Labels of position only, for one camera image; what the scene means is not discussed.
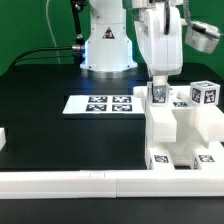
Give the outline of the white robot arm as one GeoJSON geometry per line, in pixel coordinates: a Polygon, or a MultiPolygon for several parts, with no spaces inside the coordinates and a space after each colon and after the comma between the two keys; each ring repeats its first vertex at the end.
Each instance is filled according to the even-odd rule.
{"type": "Polygon", "coordinates": [[[168,97],[167,79],[183,65],[183,0],[70,0],[76,40],[84,47],[83,69],[109,75],[134,68],[132,42],[126,34],[126,11],[133,15],[139,51],[152,78],[155,101],[168,97]]]}

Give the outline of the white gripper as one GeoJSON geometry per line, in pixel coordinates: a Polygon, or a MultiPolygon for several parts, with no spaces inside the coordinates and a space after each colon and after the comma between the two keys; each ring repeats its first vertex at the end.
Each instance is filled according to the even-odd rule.
{"type": "Polygon", "coordinates": [[[139,51],[153,77],[153,96],[167,96],[165,75],[178,75],[182,70],[182,25],[179,10],[170,9],[169,33],[165,34],[165,7],[141,9],[140,20],[135,21],[135,31],[139,51]]]}

